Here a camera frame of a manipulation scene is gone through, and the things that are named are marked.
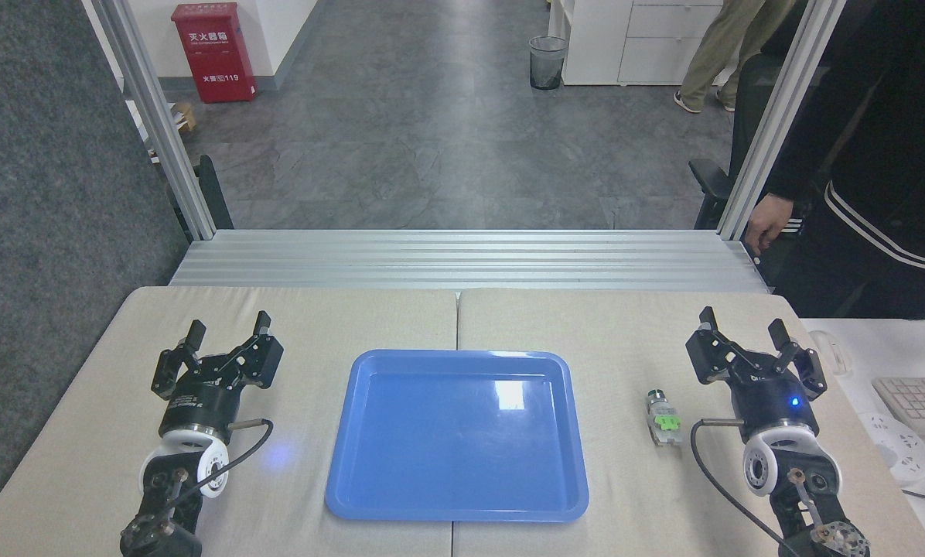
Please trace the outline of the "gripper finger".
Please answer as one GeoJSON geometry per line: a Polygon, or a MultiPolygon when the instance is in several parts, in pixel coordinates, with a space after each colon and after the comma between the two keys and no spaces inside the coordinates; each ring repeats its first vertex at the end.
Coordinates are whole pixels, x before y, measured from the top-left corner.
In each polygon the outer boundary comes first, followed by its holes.
{"type": "Polygon", "coordinates": [[[789,364],[793,364],[807,398],[810,402],[816,401],[828,388],[818,352],[812,348],[802,347],[792,339],[782,320],[771,322],[769,333],[774,348],[780,352],[774,366],[775,371],[781,373],[788,369],[789,364]]]}
{"type": "Polygon", "coordinates": [[[188,371],[200,370],[196,352],[200,349],[205,332],[204,324],[200,320],[194,320],[186,338],[182,339],[175,349],[163,350],[159,354],[151,389],[161,399],[172,397],[181,367],[186,367],[188,371]]]}
{"type": "Polygon", "coordinates": [[[271,387],[285,349],[269,332],[270,325],[267,311],[260,311],[253,335],[229,354],[216,356],[215,385],[219,388],[271,387]]]}
{"type": "Polygon", "coordinates": [[[699,319],[699,328],[685,343],[699,383],[710,384],[748,376],[755,369],[755,363],[741,346],[719,331],[713,307],[704,307],[699,319]]]}

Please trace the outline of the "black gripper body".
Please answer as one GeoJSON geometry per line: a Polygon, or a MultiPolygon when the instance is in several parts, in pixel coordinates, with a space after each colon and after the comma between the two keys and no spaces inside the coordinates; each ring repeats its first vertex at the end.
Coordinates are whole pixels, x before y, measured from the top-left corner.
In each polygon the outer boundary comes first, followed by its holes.
{"type": "Polygon", "coordinates": [[[744,421],[739,427],[742,436],[785,425],[807,427],[814,435],[820,432],[806,391],[789,370],[764,378],[732,377],[732,406],[744,421]]]}
{"type": "Polygon", "coordinates": [[[179,383],[170,395],[159,433],[188,430],[228,434],[237,416],[237,385],[220,380],[179,383]]]}

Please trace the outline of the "person's hand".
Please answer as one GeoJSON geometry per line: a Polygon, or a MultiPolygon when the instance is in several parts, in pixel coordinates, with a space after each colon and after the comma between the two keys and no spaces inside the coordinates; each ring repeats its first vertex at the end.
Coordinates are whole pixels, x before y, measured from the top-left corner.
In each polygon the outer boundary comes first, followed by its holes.
{"type": "Polygon", "coordinates": [[[757,202],[746,223],[744,243],[753,256],[760,256],[769,250],[773,242],[787,226],[794,212],[794,201],[769,193],[757,202]]]}

